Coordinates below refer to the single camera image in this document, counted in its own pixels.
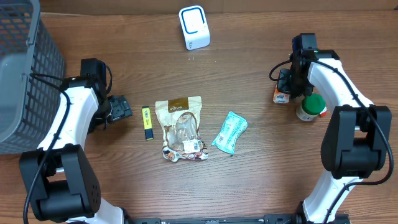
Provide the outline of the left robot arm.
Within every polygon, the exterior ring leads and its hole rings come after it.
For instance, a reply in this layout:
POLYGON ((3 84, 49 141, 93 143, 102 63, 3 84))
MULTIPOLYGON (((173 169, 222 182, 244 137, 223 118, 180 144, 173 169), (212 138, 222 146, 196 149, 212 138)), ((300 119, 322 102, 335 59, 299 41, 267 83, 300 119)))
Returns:
POLYGON ((37 150, 22 153, 19 169, 27 190, 28 211, 55 223, 132 223, 123 208, 101 196, 99 181, 85 156, 86 137, 97 126, 107 127, 132 116, 124 96, 110 94, 113 74, 97 58, 81 60, 80 76, 62 79, 55 89, 60 104, 37 150))

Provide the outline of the teal wet wipes packet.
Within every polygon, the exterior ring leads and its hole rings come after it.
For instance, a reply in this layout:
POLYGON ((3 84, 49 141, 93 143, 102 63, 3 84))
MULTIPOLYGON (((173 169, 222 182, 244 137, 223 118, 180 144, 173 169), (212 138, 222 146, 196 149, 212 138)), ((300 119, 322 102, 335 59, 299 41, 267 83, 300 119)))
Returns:
POLYGON ((246 119, 230 111, 223 122, 219 134, 211 145, 232 156, 234 155, 236 141, 247 127, 248 122, 246 119))

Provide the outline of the red snack stick packet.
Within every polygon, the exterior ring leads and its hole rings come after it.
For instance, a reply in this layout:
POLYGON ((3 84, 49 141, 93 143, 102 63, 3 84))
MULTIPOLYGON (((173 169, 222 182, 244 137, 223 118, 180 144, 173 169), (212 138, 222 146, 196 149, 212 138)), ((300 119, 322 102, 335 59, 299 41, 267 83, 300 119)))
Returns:
POLYGON ((321 111, 321 113, 319 114, 319 117, 324 117, 327 114, 327 107, 324 107, 324 109, 321 111))

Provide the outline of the green lid jar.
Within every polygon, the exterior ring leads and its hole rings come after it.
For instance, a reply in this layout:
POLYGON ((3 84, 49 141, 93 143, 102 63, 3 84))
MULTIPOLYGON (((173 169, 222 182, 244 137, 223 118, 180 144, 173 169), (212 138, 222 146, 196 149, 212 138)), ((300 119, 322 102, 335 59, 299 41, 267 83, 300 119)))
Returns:
POLYGON ((326 111, 326 103, 323 97, 313 93, 310 96, 305 96, 301 103, 298 104, 296 115, 302 121, 312 121, 326 111))

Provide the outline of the grey plastic mesh basket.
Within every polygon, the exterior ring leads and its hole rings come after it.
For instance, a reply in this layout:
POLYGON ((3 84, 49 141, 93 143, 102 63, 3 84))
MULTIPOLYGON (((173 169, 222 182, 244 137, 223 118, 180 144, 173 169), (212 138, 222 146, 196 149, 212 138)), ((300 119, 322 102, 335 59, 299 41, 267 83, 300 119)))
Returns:
POLYGON ((40 18, 38 0, 1 0, 1 154, 33 151, 60 103, 65 61, 40 18))

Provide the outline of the yellow glue stick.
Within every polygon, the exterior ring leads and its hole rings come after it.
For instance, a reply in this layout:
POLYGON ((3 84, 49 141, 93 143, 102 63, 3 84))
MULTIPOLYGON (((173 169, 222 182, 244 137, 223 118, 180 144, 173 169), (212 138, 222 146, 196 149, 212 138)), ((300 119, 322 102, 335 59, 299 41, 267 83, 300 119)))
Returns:
POLYGON ((146 140, 152 140, 154 138, 153 129, 152 129, 152 119, 150 115, 149 106, 142 107, 142 118, 144 124, 144 132, 146 140))

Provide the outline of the white barcode scanner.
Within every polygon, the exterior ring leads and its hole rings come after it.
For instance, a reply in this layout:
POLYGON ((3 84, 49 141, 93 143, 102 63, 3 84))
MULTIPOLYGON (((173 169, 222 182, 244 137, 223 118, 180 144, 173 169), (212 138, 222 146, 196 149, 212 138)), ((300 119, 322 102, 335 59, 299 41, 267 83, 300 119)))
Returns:
POLYGON ((178 16, 187 50, 199 49, 210 44, 210 30, 201 6, 182 8, 178 16))

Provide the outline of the brown white snack pouch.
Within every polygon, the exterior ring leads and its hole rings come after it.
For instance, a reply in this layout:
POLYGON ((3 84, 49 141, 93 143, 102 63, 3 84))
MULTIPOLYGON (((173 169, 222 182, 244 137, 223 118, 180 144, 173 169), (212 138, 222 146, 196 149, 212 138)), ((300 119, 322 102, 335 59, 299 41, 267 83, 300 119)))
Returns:
POLYGON ((201 109, 200 96, 155 103, 157 120, 163 130, 162 153, 165 159, 177 162, 208 158, 208 149, 199 132, 201 109))

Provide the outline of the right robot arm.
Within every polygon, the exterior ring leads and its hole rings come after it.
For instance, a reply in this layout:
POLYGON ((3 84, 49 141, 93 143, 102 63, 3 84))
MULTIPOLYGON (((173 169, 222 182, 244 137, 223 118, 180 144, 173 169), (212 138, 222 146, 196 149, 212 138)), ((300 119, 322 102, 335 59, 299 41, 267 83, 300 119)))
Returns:
POLYGON ((292 39, 292 53, 277 65, 276 90, 295 100, 297 116, 310 121, 325 108, 331 118, 321 144, 324 171, 295 214, 266 215, 282 223, 349 223, 337 214, 357 185, 380 185, 391 178, 394 158, 389 144, 392 113, 376 106, 349 79, 334 50, 320 50, 314 33, 292 39))

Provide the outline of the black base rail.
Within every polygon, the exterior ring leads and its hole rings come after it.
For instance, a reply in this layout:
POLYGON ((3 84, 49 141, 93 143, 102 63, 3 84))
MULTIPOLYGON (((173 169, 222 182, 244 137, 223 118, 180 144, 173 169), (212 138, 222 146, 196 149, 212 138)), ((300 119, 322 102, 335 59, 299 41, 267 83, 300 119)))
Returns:
POLYGON ((305 224, 311 223, 299 214, 264 215, 263 217, 235 218, 187 218, 165 220, 160 218, 131 218, 127 216, 128 224, 305 224))

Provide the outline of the orange tissue packet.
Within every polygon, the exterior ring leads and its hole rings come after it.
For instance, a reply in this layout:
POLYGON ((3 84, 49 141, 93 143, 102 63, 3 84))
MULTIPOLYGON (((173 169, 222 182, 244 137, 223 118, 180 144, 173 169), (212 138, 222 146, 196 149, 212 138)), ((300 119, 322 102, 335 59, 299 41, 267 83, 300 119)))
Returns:
POLYGON ((273 102, 277 104, 284 104, 290 101, 290 95, 286 93, 282 93, 277 89, 275 86, 274 95, 273 95, 273 102))

